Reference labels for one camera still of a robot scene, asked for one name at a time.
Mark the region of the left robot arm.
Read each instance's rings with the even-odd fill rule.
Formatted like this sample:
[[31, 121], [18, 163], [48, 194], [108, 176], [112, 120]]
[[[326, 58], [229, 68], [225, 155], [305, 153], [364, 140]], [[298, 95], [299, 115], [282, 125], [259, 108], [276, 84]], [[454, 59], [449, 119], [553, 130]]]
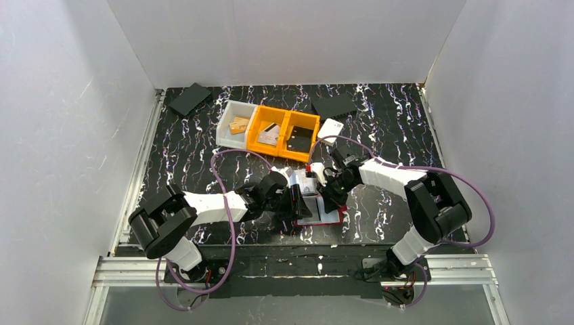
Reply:
[[312, 216], [301, 187], [283, 174], [270, 171], [258, 183], [247, 183], [226, 194], [194, 194], [169, 185], [153, 200], [131, 213], [129, 224], [146, 257], [164, 257], [188, 272], [202, 263], [202, 255], [187, 231], [204, 223], [232, 223], [259, 218], [264, 212], [280, 220]]

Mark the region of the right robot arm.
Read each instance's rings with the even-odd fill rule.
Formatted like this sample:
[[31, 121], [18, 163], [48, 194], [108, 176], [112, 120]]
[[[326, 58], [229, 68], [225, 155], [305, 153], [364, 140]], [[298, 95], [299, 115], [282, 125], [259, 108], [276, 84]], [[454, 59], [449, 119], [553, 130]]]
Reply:
[[407, 202], [412, 225], [386, 252], [383, 269], [399, 275], [472, 219], [472, 212], [452, 176], [443, 171], [401, 169], [371, 154], [341, 146], [331, 153], [333, 167], [313, 163], [317, 189], [327, 212], [343, 208], [359, 185], [392, 192]]

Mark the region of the red card holder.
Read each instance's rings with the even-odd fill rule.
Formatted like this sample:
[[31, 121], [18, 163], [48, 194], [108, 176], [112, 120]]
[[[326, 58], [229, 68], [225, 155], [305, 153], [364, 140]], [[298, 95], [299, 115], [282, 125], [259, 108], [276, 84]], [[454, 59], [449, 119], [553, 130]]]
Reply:
[[304, 196], [303, 202], [311, 211], [311, 216], [296, 220], [294, 222], [296, 226], [331, 225], [341, 224], [343, 222], [343, 212], [339, 210], [333, 210], [327, 213], [324, 199], [320, 195]]

